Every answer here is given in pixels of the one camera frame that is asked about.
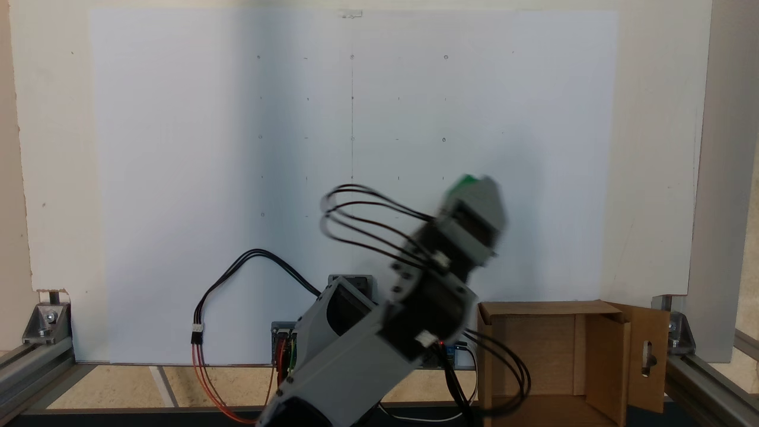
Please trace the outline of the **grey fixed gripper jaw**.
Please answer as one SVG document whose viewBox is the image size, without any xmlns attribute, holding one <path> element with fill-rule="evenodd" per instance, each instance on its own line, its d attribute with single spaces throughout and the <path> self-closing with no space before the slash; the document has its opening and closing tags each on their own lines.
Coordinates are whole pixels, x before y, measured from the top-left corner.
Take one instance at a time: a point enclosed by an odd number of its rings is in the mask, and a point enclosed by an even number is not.
<svg viewBox="0 0 759 427">
<path fill-rule="evenodd" d="M 456 186 L 456 218 L 491 232 L 507 224 L 498 184 L 490 176 L 463 176 Z"/>
</svg>

